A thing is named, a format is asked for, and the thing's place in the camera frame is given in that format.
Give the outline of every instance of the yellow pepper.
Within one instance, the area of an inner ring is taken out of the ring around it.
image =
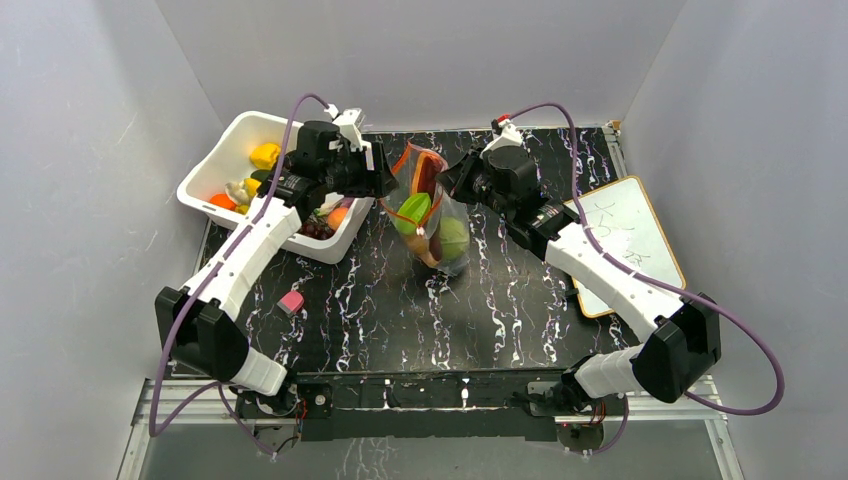
[[[279,156],[280,146],[276,143],[266,143],[256,147],[250,154],[250,161],[260,170],[271,170]]]
[[[259,185],[262,185],[262,182],[255,178],[244,179],[244,189],[247,190],[247,196],[250,197],[251,200],[253,200],[253,197],[256,196],[256,189],[259,188]]]

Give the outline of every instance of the black tabletop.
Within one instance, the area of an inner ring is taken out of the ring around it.
[[[566,131],[524,132],[547,195],[571,198]],[[489,132],[370,135],[389,162],[408,141],[451,165]],[[600,128],[579,132],[578,183],[586,192],[615,180]],[[570,366],[594,352],[637,343],[615,315],[586,319],[566,300],[570,279],[517,247],[503,223],[483,207],[469,209],[471,256],[455,277],[428,269],[406,249],[375,203],[337,265],[281,251],[248,295],[237,320],[251,344],[299,372],[427,371]],[[229,231],[212,225],[204,259]],[[288,318],[275,306],[290,290],[305,300]],[[190,373],[177,367],[175,374]]]

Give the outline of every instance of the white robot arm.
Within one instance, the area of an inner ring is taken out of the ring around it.
[[[584,357],[566,370],[545,401],[579,411],[592,399],[641,390],[676,401],[721,357],[718,315],[643,283],[603,258],[576,214],[542,194],[536,165],[509,118],[494,120],[492,127],[494,140],[469,150],[437,177],[439,183],[452,198],[498,213],[519,246],[579,280],[642,342]]]
[[[276,191],[268,191],[269,176],[218,252],[179,291],[165,287],[156,297],[164,345],[180,310],[199,292],[180,326],[171,357],[215,380],[261,395],[274,410],[290,406],[284,389],[281,391],[288,372],[250,347],[233,323],[245,297],[271,258],[324,202],[327,193],[382,197],[397,187],[382,145],[362,139],[358,128],[361,111],[339,114],[331,105],[327,112],[332,122],[308,121],[299,127],[297,149],[279,159],[285,161],[285,168]],[[269,195],[272,198],[266,205]]]

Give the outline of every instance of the orange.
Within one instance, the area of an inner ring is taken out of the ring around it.
[[[212,198],[209,199],[209,203],[216,207],[226,208],[227,210],[235,210],[236,208],[236,202],[230,200],[230,197],[228,197],[226,193],[213,195]]]
[[[342,221],[344,221],[344,217],[347,215],[347,207],[340,207],[327,215],[327,225],[333,229],[333,231],[337,231],[339,227],[342,226]]]

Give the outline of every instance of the plastic bag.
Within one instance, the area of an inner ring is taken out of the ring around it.
[[[448,168],[438,153],[408,143],[392,166],[399,187],[380,204],[407,248],[428,267],[456,275],[468,264],[468,210],[436,182]]]

